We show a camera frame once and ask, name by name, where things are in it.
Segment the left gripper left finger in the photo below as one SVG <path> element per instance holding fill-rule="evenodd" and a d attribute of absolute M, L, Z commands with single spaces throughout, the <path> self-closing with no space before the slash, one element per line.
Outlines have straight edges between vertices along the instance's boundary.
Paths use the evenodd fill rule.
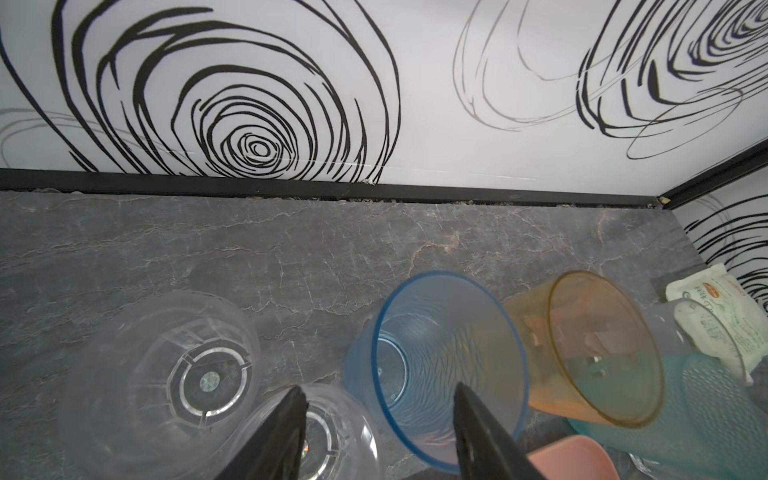
<path fill-rule="evenodd" d="M 299 386 L 290 388 L 216 480 L 297 480 L 309 403 Z"/>

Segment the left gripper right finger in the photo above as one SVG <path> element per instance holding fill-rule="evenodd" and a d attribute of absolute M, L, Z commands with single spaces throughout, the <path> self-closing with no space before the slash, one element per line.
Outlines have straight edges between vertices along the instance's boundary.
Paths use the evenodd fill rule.
<path fill-rule="evenodd" d="M 462 479 L 545 480 L 482 400 L 461 382 L 454 391 L 453 425 Z"/>

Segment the pink plastic tray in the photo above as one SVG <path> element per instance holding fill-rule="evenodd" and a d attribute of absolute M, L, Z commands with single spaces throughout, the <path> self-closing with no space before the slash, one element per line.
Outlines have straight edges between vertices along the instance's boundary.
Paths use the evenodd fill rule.
<path fill-rule="evenodd" d="M 608 453 L 586 436 L 560 439 L 527 457 L 548 480 L 619 480 Z"/>

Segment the blue plastic cup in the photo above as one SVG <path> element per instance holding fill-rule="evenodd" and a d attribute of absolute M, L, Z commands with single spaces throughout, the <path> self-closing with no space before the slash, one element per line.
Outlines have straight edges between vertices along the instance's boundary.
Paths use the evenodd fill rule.
<path fill-rule="evenodd" d="M 428 271 L 401 283 L 365 321 L 342 372 L 345 390 L 374 423 L 438 470 L 459 471 L 458 384 L 510 436 L 524 426 L 530 381 L 521 337 L 490 292 L 452 272 Z"/>

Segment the yellow plastic cup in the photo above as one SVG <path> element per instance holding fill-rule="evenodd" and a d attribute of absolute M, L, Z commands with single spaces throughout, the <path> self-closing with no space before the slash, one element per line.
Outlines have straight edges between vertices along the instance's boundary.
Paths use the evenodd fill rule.
<path fill-rule="evenodd" d="M 530 407 L 625 428 L 644 427 L 660 414 L 659 348 L 639 308 L 613 282 L 568 271 L 502 306 L 523 343 Z"/>

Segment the teal plastic cup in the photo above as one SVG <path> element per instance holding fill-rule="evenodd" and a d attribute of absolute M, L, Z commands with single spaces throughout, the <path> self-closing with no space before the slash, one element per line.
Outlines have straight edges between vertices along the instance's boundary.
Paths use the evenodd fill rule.
<path fill-rule="evenodd" d="M 653 479 L 765 479 L 767 418 L 722 362 L 702 353 L 663 358 L 665 401 L 649 425 L 572 420 L 575 431 L 630 455 Z"/>

